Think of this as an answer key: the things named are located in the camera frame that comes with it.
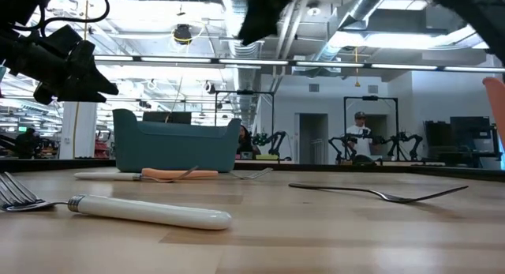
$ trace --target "metal frame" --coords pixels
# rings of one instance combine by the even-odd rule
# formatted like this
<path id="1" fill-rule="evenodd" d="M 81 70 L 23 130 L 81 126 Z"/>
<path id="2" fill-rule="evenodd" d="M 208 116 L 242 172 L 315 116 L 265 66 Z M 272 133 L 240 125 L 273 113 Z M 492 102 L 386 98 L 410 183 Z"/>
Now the metal frame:
<path id="1" fill-rule="evenodd" d="M 347 100 L 348 99 L 361 99 L 363 101 L 378 101 L 378 100 L 393 100 L 395 102 L 395 125 L 396 135 L 400 133 L 399 130 L 399 117 L 398 117 L 398 97 L 380 97 L 380 96 L 344 96 L 344 133 L 347 131 Z M 347 158 L 347 149 L 344 151 L 344 159 Z M 400 159 L 400 145 L 396 147 L 396 160 Z"/>
<path id="2" fill-rule="evenodd" d="M 275 97 L 273 92 L 254 92 L 254 91 L 244 91 L 244 90 L 238 90 L 238 91 L 228 91 L 228 90 L 221 90 L 221 91 L 215 91 L 214 94 L 214 126 L 218 125 L 218 94 L 219 93 L 236 93 L 238 96 L 251 96 L 251 95 L 269 95 L 271 96 L 271 135 L 274 134 L 274 117 L 275 117 Z"/>

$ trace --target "cap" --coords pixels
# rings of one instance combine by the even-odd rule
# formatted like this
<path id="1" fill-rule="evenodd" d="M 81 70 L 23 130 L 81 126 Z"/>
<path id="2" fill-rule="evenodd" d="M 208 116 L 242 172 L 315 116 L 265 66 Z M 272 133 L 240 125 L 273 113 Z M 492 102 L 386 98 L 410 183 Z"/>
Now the cap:
<path id="1" fill-rule="evenodd" d="M 365 118 L 366 114 L 363 111 L 356 112 L 354 119 Z"/>

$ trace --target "orange knife handle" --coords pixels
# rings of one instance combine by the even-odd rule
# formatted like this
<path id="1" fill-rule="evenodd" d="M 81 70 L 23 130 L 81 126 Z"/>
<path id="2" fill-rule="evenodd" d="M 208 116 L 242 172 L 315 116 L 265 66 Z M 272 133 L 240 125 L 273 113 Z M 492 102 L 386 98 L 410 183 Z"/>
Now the orange knife handle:
<path id="1" fill-rule="evenodd" d="M 154 168 L 143 168 L 142 175 L 150 178 L 158 178 L 158 179 L 172 179 L 176 178 L 186 171 L 163 171 L 157 170 Z M 218 176 L 217 171 L 193 171 L 186 178 L 209 178 Z"/>

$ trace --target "knife handle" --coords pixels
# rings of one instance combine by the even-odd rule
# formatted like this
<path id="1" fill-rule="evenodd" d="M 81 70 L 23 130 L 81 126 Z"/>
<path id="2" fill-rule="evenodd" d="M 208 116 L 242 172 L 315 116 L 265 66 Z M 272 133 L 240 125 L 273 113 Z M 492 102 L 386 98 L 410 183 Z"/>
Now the knife handle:
<path id="1" fill-rule="evenodd" d="M 74 196 L 69 200 L 68 208 L 72 212 L 94 216 L 203 230 L 224 230 L 231 225 L 231 216 L 227 212 L 94 195 Z"/>
<path id="2" fill-rule="evenodd" d="M 73 176 L 77 179 L 106 179 L 122 181 L 134 181 L 139 179 L 138 174 L 121 172 L 78 172 Z"/>
<path id="3" fill-rule="evenodd" d="M 186 171 L 162 171 L 154 168 L 143 168 L 142 175 L 150 178 L 172 179 L 181 176 Z M 185 178 L 212 178 L 218 176 L 217 171 L 192 171 Z"/>

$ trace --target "white shirt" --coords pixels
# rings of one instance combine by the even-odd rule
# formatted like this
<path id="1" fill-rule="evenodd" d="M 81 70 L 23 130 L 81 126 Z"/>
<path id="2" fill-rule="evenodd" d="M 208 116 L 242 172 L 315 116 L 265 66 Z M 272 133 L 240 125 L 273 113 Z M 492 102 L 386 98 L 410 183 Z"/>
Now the white shirt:
<path id="1" fill-rule="evenodd" d="M 346 133 L 351 133 L 355 135 L 362 135 L 363 130 L 368 130 L 368 135 L 372 132 L 369 128 L 362 126 L 358 127 L 356 125 L 352 125 L 351 127 L 347 128 Z M 371 156 L 370 153 L 370 144 L 372 143 L 372 139 L 363 139 L 363 138 L 358 138 L 357 143 L 354 144 L 354 149 L 356 150 L 356 155 L 363 155 L 363 156 Z"/>

